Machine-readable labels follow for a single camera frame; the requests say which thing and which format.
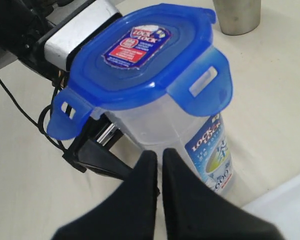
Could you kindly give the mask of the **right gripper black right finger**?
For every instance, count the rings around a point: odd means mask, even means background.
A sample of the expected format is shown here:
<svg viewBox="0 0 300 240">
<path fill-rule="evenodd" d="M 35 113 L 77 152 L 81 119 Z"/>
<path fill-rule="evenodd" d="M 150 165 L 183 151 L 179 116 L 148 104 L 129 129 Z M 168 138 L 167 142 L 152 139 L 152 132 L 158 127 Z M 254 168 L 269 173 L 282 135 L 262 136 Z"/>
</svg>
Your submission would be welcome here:
<svg viewBox="0 0 300 240">
<path fill-rule="evenodd" d="M 169 240 L 282 240 L 275 225 L 225 200 L 174 148 L 163 152 L 162 196 Z"/>
</svg>

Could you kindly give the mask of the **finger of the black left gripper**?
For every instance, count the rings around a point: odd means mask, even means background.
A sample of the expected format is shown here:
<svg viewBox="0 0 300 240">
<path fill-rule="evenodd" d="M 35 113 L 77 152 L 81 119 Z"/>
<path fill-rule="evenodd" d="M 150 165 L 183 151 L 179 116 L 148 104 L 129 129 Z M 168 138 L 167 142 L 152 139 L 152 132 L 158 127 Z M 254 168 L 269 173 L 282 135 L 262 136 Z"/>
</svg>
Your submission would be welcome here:
<svg viewBox="0 0 300 240">
<path fill-rule="evenodd" d="M 126 179 L 132 168 L 110 152 L 122 136 L 106 115 L 98 120 L 90 117 L 62 157 L 82 173 L 90 170 L 102 176 Z"/>
</svg>

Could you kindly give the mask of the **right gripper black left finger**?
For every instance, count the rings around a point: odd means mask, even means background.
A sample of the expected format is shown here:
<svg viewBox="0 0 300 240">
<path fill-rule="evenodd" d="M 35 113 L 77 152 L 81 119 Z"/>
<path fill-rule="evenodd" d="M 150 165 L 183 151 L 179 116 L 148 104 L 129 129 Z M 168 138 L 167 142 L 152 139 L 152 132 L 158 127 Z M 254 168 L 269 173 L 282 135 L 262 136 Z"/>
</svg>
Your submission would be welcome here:
<svg viewBox="0 0 300 240">
<path fill-rule="evenodd" d="M 101 204 L 60 227 L 54 240 L 152 240 L 157 211 L 157 155 L 143 151 L 127 179 Z"/>
</svg>

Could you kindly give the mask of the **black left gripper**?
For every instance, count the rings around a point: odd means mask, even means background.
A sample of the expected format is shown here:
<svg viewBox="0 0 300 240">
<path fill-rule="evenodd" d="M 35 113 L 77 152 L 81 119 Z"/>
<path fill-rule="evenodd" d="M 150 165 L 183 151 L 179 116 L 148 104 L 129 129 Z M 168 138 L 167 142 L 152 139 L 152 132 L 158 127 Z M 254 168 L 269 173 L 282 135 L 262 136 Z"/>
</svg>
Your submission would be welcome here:
<svg viewBox="0 0 300 240">
<path fill-rule="evenodd" d="M 54 25 L 48 20 L 57 0 L 0 0 L 0 69 L 18 60 L 56 85 L 70 72 L 44 72 L 34 57 L 37 41 Z"/>
</svg>

